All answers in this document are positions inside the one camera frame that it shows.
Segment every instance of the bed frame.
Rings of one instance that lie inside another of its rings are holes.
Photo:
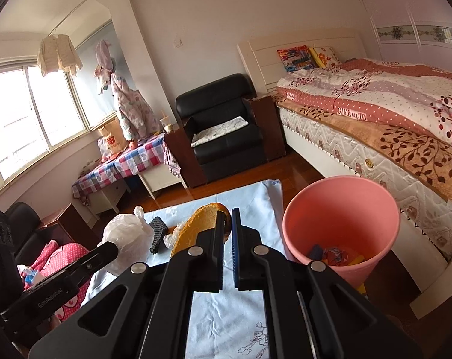
[[[247,40],[239,43],[237,49],[258,95],[274,90],[277,81],[286,75],[277,50],[304,44],[330,46],[343,62],[367,57],[361,38],[351,28],[295,31]],[[355,174],[354,169],[295,131],[284,128],[284,134],[287,144],[323,176]],[[401,212],[399,236],[392,250],[421,291],[410,304],[417,318],[424,317],[452,296],[452,261],[447,264],[438,249],[404,212]]]

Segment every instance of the pillow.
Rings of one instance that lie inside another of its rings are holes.
[[[307,46],[278,50],[278,54],[288,73],[301,69],[315,69],[317,67]]]
[[[309,50],[319,67],[333,67],[342,64],[332,47],[314,47]]]

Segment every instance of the metal screw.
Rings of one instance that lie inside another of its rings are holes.
[[[144,263],[138,262],[131,266],[131,272],[133,274],[141,274],[146,271],[146,268],[148,268],[148,266],[146,266]]]
[[[254,247],[254,253],[257,255],[265,255],[269,252],[269,248],[266,246],[256,246]]]
[[[203,249],[199,246],[193,246],[188,249],[188,254],[191,256],[199,256],[203,253]]]
[[[320,260],[315,260],[311,263],[311,269],[320,273],[326,269],[326,264],[324,262],[321,262]]]

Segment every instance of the pink trash bin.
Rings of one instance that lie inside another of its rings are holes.
[[[352,287],[359,287],[390,251],[399,233],[399,209],[381,185],[355,176],[330,177],[301,190],[282,220],[284,241],[304,264],[314,244],[346,246],[364,255],[355,266],[331,266]]]

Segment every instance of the white headboard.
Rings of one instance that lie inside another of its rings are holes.
[[[277,50],[302,45],[332,47],[343,62],[366,57],[361,38],[351,28],[279,33],[239,43],[237,49],[258,94],[274,90],[277,81],[287,74]]]

